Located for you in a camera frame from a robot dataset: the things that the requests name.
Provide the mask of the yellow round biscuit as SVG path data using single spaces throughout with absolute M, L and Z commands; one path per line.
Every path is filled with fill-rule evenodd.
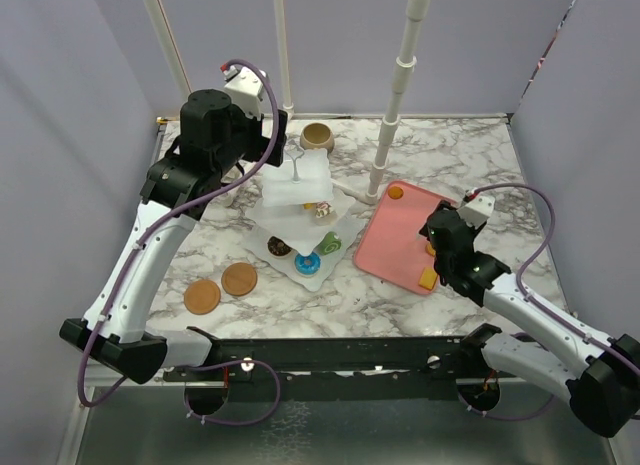
M 425 251 L 432 257 L 434 257 L 436 255 L 436 251 L 433 248 L 432 244 L 430 242 L 428 242 L 425 246 Z

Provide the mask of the pink serving tray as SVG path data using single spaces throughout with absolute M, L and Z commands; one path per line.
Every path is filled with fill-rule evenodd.
M 388 196 L 390 186 L 404 190 L 401 199 Z M 419 234 L 427 217 L 445 198 L 411 183 L 395 180 L 383 192 L 354 253 L 354 264 L 383 281 L 418 295 L 435 291 L 418 285 L 425 267 L 434 268 L 434 257 L 425 251 L 427 239 Z

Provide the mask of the chocolate swiss roll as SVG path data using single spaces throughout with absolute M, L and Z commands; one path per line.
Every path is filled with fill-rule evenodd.
M 315 204 L 314 219 L 318 222 L 327 222 L 333 217 L 333 206 L 330 202 L 323 201 Z

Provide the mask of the white tiered serving stand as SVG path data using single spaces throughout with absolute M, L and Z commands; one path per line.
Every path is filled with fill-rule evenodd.
M 365 226 L 365 221 L 352 212 L 356 200 L 335 187 L 331 177 L 328 153 L 324 149 L 304 150 L 299 146 L 285 152 L 281 165 L 261 168 L 262 192 L 255 205 L 245 212 L 253 228 L 245 247 L 257 258 L 311 292 L 318 291 L 337 264 L 345 257 Z M 327 222 L 314 219 L 315 207 L 305 210 L 305 203 L 327 201 L 333 206 L 333 217 Z M 337 252 L 321 256 L 316 246 L 324 236 L 336 232 L 342 247 Z M 282 239 L 292 248 L 290 255 L 275 258 L 267 251 L 271 236 Z M 304 277 L 296 272 L 294 258 L 317 253 L 321 258 L 319 271 Z

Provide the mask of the chocolate donut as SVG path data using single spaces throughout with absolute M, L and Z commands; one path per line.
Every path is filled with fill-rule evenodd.
M 284 258 L 291 254 L 292 248 L 282 239 L 271 236 L 266 243 L 267 251 L 275 258 Z

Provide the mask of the blue frosted donut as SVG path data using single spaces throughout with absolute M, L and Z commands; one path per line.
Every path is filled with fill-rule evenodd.
M 304 277 L 311 277 L 315 275 L 319 271 L 320 267 L 321 258 L 315 252 L 306 256 L 297 254 L 294 258 L 294 268 L 296 272 Z

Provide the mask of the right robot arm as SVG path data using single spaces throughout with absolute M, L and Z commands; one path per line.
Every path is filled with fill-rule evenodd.
M 589 430 L 614 437 L 639 411 L 639 342 L 613 338 L 555 307 L 474 240 L 493 211 L 490 200 L 459 207 L 442 200 L 420 229 L 435 251 L 443 285 L 502 316 L 529 336 L 495 331 L 459 352 L 461 368 L 519 377 L 566 403 Z

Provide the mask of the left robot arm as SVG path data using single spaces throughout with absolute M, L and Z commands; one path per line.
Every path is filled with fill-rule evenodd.
M 253 95 L 267 97 L 273 112 L 270 137 L 262 134 L 263 115 L 241 104 L 229 89 L 191 93 L 180 110 L 180 132 L 164 156 L 151 166 L 140 192 L 136 217 L 106 284 L 80 318 L 64 321 L 60 337 L 138 384 L 160 369 L 186 366 L 206 380 L 220 370 L 221 356 L 203 333 L 151 332 L 149 310 L 166 271 L 207 205 L 246 181 L 224 183 L 241 161 L 278 166 L 283 161 L 287 115 L 270 86 Z

